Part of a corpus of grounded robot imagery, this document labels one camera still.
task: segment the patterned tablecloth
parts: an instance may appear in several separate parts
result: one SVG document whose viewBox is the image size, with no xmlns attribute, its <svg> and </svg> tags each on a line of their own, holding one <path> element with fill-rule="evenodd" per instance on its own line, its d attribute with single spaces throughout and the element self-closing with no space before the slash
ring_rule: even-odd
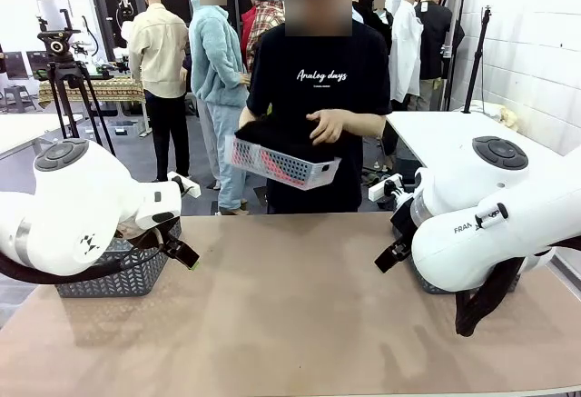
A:
<svg viewBox="0 0 581 397">
<path fill-rule="evenodd" d="M 97 100 L 100 102 L 145 102 L 142 85 L 137 84 L 131 77 L 114 77 L 113 79 L 106 81 L 92 80 L 91 82 L 93 83 Z M 70 89 L 67 83 L 65 83 L 64 86 L 66 87 L 66 94 L 69 98 L 69 102 L 83 101 L 79 90 Z M 86 82 L 84 83 L 84 86 L 87 89 L 89 100 L 91 100 L 91 93 L 89 92 L 89 87 Z M 53 92 L 51 91 L 50 83 L 48 81 L 41 82 L 38 93 L 39 104 L 42 107 L 46 107 L 52 101 Z"/>
</svg>

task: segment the table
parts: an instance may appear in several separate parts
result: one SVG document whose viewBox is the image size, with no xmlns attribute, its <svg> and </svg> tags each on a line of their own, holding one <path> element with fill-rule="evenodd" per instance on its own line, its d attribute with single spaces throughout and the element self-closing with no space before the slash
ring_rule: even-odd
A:
<svg viewBox="0 0 581 397">
<path fill-rule="evenodd" d="M 83 120 L 80 114 L 75 114 L 73 118 L 76 122 Z M 63 117 L 63 121 L 64 125 L 69 125 L 67 116 Z M 57 114 L 0 114 L 0 159 L 30 146 L 39 154 L 41 137 L 60 127 Z"/>
<path fill-rule="evenodd" d="M 184 217 L 182 230 L 200 265 L 168 263 L 148 296 L 37 288 L 0 331 L 0 396 L 581 388 L 581 304 L 547 268 L 466 339 L 453 296 L 423 293 L 407 265 L 377 270 L 387 213 Z"/>
<path fill-rule="evenodd" d="M 518 145 L 529 158 L 532 174 L 542 173 L 562 158 L 530 138 L 484 114 L 394 112 L 388 121 L 418 160 L 427 167 L 441 163 L 451 150 L 479 136 L 498 136 Z"/>
<path fill-rule="evenodd" d="M 147 110 L 145 109 L 145 94 L 143 93 L 141 84 L 136 83 L 129 76 L 119 76 L 107 80 L 92 79 L 91 83 L 93 84 L 96 97 L 100 102 L 139 102 L 142 105 L 143 119 L 145 120 L 145 132 L 140 136 L 146 136 L 151 133 L 152 130 L 149 126 L 149 118 L 147 117 Z M 89 86 L 86 82 L 84 86 L 91 100 Z M 68 84 L 65 84 L 64 87 L 66 88 L 69 102 L 83 101 L 79 90 L 69 88 Z M 44 107 L 53 100 L 50 83 L 48 81 L 41 82 L 38 91 L 38 103 Z M 120 117 L 123 115 L 120 107 L 117 108 L 117 112 Z"/>
</svg>

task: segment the tripod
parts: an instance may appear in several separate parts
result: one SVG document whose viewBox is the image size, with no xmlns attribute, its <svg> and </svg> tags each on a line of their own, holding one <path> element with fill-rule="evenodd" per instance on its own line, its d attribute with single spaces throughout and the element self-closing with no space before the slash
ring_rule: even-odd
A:
<svg viewBox="0 0 581 397">
<path fill-rule="evenodd" d="M 67 138 L 66 128 L 64 126 L 63 112 L 69 119 L 69 125 L 71 126 L 71 134 L 73 138 L 79 138 L 79 130 L 76 127 L 76 122 L 73 117 L 73 111 L 71 110 L 71 104 L 66 94 L 66 88 L 64 83 L 67 82 L 71 89 L 77 89 L 81 93 L 83 98 L 84 108 L 86 109 L 89 120 L 93 125 L 94 136 L 96 142 L 103 146 L 103 141 L 99 135 L 99 130 L 97 129 L 97 124 L 94 120 L 94 113 L 91 109 L 91 104 L 89 102 L 89 96 L 84 83 L 87 83 L 89 91 L 91 92 L 91 97 L 93 99 L 94 107 L 101 120 L 101 126 L 103 127 L 103 133 L 109 144 L 111 154 L 115 156 L 115 150 L 113 149 L 113 143 L 111 142 L 111 136 L 105 125 L 105 120 L 103 119 L 103 114 L 101 108 L 99 107 L 99 102 L 97 101 L 97 96 L 94 93 L 93 84 L 91 84 L 91 76 L 87 70 L 84 63 L 80 61 L 75 61 L 73 55 L 69 51 L 69 39 L 73 34 L 78 34 L 81 31 L 75 31 L 71 27 L 71 20 L 69 18 L 68 11 L 62 9 L 61 13 L 64 14 L 66 19 L 67 27 L 63 31 L 47 31 L 46 21 L 42 18 L 38 19 L 40 24 L 41 33 L 38 38 L 43 41 L 48 55 L 53 58 L 53 61 L 48 63 L 48 81 L 51 85 L 51 90 L 53 92 L 54 105 L 56 107 L 56 112 L 58 114 L 58 120 L 61 125 L 61 131 L 63 132 L 63 138 Z M 63 104 L 63 109 L 61 110 L 61 105 L 59 104 L 59 96 L 61 103 Z"/>
</svg>

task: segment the white plastic basket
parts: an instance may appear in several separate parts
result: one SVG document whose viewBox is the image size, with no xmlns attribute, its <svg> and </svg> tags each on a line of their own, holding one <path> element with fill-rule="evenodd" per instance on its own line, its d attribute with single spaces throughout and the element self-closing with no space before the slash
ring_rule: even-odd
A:
<svg viewBox="0 0 581 397">
<path fill-rule="evenodd" d="M 259 144 L 226 137 L 226 162 L 242 170 L 307 191 L 333 182 L 340 158 L 313 164 Z"/>
</svg>

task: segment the plaid shirt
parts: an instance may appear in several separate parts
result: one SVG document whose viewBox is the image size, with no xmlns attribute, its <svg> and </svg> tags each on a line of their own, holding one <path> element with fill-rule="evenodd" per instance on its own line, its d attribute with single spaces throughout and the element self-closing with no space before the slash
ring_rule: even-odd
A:
<svg viewBox="0 0 581 397">
<path fill-rule="evenodd" d="M 284 6 L 282 2 L 258 0 L 256 2 L 256 18 L 252 25 L 251 36 L 246 48 L 246 63 L 248 72 L 252 73 L 256 46 L 266 31 L 284 23 Z"/>
</svg>

